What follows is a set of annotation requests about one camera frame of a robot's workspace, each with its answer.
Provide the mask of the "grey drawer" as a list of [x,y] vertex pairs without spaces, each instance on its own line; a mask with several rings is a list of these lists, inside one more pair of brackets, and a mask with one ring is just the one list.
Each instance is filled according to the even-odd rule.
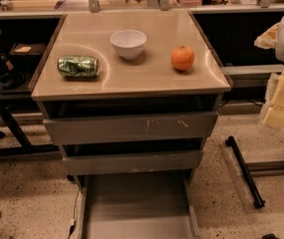
[[202,150],[64,157],[71,175],[151,172],[199,167]]
[[45,119],[56,145],[210,136],[217,112]]
[[77,239],[200,239],[184,172],[88,175]]

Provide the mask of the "middle grey drawer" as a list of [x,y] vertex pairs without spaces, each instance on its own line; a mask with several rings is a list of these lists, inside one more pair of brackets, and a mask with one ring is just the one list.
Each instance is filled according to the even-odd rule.
[[64,157],[71,175],[151,172],[199,167],[202,150]]

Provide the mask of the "black desk frame leg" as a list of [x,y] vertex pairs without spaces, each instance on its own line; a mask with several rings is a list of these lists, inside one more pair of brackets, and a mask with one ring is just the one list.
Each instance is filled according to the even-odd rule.
[[[31,155],[38,159],[60,157],[59,149],[53,144],[32,144],[14,117],[14,115],[35,114],[38,111],[38,105],[31,99],[29,91],[4,91],[0,87],[0,119],[19,142],[18,147],[0,148],[0,158],[23,155]],[[5,133],[0,131],[0,138],[4,136]]]

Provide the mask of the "bottom grey drawer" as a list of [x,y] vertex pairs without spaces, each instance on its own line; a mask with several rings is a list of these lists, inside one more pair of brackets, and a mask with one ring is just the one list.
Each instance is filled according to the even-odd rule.
[[184,172],[88,175],[77,239],[200,239]]

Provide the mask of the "grey drawer cabinet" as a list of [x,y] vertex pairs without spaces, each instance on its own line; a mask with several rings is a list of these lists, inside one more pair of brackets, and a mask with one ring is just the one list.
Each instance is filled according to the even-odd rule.
[[[121,30],[146,34],[133,60],[117,55],[111,36]],[[175,69],[170,54],[188,46],[194,62]],[[63,77],[62,56],[92,56],[97,77]],[[34,86],[44,120],[217,112],[230,86],[189,12],[185,10],[72,13],[67,15]],[[209,136],[163,140],[57,145],[62,157],[202,150]]]

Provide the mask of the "top grey drawer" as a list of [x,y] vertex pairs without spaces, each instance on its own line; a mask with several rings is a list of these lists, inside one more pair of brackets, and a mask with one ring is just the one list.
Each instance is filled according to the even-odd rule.
[[56,145],[210,136],[217,112],[45,119]]

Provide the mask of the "green soda can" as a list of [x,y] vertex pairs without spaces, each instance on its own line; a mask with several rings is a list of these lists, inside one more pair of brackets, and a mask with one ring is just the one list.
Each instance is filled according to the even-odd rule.
[[57,68],[63,77],[92,79],[100,73],[100,61],[92,56],[62,56]]

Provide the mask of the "dark shelf with items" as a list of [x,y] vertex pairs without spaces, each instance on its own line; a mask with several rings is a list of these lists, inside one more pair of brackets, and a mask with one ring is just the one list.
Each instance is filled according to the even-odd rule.
[[0,60],[7,72],[0,78],[5,92],[28,92],[29,82],[46,50],[45,43],[15,43],[7,55]]

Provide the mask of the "white bowl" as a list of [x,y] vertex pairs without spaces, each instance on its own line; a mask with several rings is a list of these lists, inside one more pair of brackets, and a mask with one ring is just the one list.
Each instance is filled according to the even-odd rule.
[[121,30],[111,36],[111,43],[117,55],[125,60],[137,58],[146,41],[146,34],[137,30]]

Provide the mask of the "orange fruit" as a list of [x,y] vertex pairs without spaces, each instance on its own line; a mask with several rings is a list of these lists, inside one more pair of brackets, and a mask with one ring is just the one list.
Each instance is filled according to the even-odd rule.
[[188,46],[177,46],[170,54],[172,66],[179,70],[188,70],[194,62],[194,52]]

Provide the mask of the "black table leg base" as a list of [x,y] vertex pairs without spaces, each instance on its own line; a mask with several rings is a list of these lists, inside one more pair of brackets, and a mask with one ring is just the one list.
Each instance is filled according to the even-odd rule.
[[247,164],[245,163],[245,160],[241,154],[241,151],[235,141],[235,138],[233,136],[230,136],[226,142],[225,142],[226,146],[227,147],[231,147],[232,150],[233,150],[233,153],[236,157],[236,160],[240,166],[240,169],[242,171],[242,174],[243,174],[243,177],[249,187],[249,190],[250,190],[250,193],[252,195],[252,198],[253,198],[253,204],[254,204],[254,207],[257,208],[257,209],[260,209],[262,207],[265,206],[265,201],[262,199],[256,185],[255,185],[255,182],[253,180],[253,177],[252,175],[250,174],[250,171],[248,169],[248,166]]

